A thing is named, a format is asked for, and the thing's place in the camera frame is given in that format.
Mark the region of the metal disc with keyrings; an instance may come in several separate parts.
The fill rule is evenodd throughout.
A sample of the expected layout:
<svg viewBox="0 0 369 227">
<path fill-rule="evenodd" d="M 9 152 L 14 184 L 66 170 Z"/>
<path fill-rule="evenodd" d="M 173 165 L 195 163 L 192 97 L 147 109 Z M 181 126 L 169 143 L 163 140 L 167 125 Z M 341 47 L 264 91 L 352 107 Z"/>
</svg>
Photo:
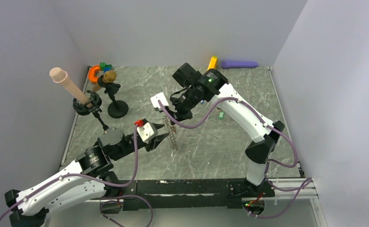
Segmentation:
<svg viewBox="0 0 369 227">
<path fill-rule="evenodd" d="M 165 125 L 164 129 L 165 129 L 166 133 L 169 134 L 168 139 L 169 139 L 171 149 L 173 151 L 177 151 L 178 150 L 178 145 L 176 143 L 176 138 L 175 138 L 176 132 L 172 131 L 172 129 L 171 129 L 170 119 L 167 116 L 163 116 L 162 122 Z"/>
</svg>

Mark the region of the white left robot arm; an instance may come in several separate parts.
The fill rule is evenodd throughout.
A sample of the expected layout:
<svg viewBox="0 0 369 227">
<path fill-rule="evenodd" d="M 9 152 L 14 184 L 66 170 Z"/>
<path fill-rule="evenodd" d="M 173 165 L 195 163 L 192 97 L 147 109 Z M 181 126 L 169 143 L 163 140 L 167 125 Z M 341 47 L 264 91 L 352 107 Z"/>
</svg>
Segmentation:
<svg viewBox="0 0 369 227">
<path fill-rule="evenodd" d="M 131 185 L 138 170 L 138 150 L 155 149 L 169 134 L 159 135 L 164 124 L 145 119 L 135 123 L 134 133 L 108 128 L 96 143 L 77 156 L 58 173 L 26 190 L 10 190 L 5 201 L 13 227 L 40 227 L 51 215 L 91 199 L 120 196 L 122 189 Z M 130 153 L 135 155 L 135 166 L 128 181 L 119 180 L 111 170 L 113 160 Z"/>
</svg>

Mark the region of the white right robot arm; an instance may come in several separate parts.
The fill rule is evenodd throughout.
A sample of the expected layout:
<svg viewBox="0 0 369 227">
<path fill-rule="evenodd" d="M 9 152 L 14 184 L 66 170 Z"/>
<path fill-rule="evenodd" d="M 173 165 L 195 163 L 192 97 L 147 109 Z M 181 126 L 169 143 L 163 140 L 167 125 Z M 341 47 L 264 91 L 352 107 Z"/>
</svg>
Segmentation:
<svg viewBox="0 0 369 227">
<path fill-rule="evenodd" d="M 217 69 L 209 69 L 201 74 L 185 63 L 172 77 L 184 89 L 180 97 L 170 98 L 176 111 L 173 116 L 177 121 L 191 119 L 192 109 L 204 100 L 223 110 L 250 136 L 252 142 L 245 150 L 249 159 L 245 191 L 250 196 L 257 196 L 263 191 L 267 160 L 276 146 L 284 124 L 280 121 L 273 122 L 254 108 L 248 108 L 249 103 L 243 100 L 229 80 Z"/>
</svg>

